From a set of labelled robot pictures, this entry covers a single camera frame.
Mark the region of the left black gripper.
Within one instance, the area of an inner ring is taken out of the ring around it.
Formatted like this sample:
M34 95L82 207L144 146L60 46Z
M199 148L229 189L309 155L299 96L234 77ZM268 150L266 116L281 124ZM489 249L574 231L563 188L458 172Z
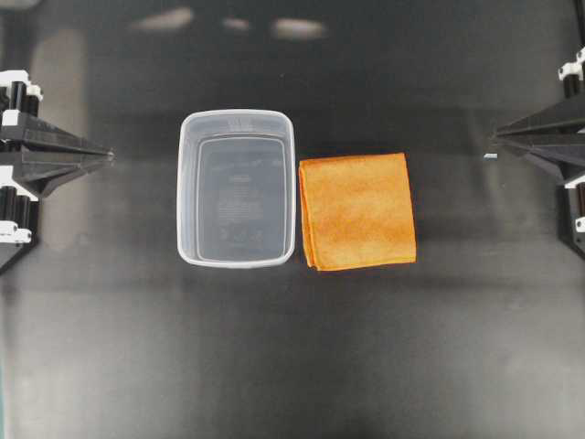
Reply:
M112 150L36 116L42 90L25 70L1 72L1 272L37 245L39 198L113 162ZM64 153L24 153L27 146ZM20 183L16 181L20 171Z

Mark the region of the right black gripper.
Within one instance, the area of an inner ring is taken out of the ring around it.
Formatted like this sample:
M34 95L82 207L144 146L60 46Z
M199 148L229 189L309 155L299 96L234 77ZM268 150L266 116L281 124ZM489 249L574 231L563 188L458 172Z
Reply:
M584 99L574 97L584 92L584 47L559 68L558 79L566 100L497 128L491 142L543 169L564 187L566 234L583 256Z

